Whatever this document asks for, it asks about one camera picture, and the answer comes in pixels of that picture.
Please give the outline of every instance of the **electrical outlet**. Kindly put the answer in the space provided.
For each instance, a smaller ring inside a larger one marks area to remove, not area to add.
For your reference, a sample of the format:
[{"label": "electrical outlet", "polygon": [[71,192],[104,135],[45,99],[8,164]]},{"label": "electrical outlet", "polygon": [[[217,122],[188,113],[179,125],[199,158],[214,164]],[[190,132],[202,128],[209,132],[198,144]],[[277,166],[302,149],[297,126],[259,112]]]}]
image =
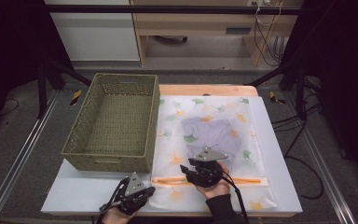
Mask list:
[{"label": "electrical outlet", "polygon": [[246,6],[247,7],[257,7],[257,6],[266,7],[266,6],[269,6],[269,2],[270,2],[270,0],[248,0],[246,2]]}]

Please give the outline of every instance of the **woven basket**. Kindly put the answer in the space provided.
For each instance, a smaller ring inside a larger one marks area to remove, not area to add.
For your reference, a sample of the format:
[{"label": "woven basket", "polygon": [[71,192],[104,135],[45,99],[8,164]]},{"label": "woven basket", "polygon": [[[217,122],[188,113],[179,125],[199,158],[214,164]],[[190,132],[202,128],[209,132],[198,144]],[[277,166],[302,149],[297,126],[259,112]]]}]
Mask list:
[{"label": "woven basket", "polygon": [[150,172],[158,104],[157,76],[96,74],[62,155],[77,170]]}]

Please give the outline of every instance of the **patterned fabric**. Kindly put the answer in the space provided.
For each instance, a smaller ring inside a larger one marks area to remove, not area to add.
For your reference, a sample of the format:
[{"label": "patterned fabric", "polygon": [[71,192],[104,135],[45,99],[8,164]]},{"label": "patterned fabric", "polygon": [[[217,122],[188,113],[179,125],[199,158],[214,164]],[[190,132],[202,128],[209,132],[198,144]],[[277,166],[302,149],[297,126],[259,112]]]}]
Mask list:
[{"label": "patterned fabric", "polygon": [[[277,206],[264,170],[249,100],[239,96],[161,96],[149,203],[176,211],[208,211],[179,164],[206,147],[228,154],[221,160],[241,190],[248,211]],[[231,200],[240,211],[237,195]]]}]

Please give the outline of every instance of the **sleeve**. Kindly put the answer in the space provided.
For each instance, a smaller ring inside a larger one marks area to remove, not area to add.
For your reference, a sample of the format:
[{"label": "sleeve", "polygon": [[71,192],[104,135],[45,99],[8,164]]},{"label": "sleeve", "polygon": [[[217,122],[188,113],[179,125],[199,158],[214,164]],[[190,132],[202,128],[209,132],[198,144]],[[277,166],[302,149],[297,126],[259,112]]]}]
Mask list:
[{"label": "sleeve", "polygon": [[232,208],[231,195],[225,194],[208,199],[206,204],[211,210],[213,224],[243,224],[245,219]]}]

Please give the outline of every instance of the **black curtain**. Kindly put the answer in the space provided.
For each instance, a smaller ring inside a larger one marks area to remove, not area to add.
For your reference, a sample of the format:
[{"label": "black curtain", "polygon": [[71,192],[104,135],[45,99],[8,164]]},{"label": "black curtain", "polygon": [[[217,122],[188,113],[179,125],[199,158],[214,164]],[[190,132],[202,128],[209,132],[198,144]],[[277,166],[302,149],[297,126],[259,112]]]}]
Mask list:
[{"label": "black curtain", "polygon": [[[45,4],[43,0],[24,3]],[[28,11],[21,7],[20,1],[0,0],[0,110],[11,89],[37,79],[37,68],[43,59],[41,52],[46,53],[45,59],[48,57],[73,69],[47,11]]]},{"label": "black curtain", "polygon": [[[323,13],[298,17],[283,63],[299,56],[292,68],[301,66],[305,75],[321,80],[320,101],[327,120],[343,152],[358,162],[358,1],[337,0],[328,12],[331,0],[307,2]],[[298,54],[309,30],[325,12],[323,22]],[[287,89],[295,82],[296,69],[288,69],[281,86]]]}]

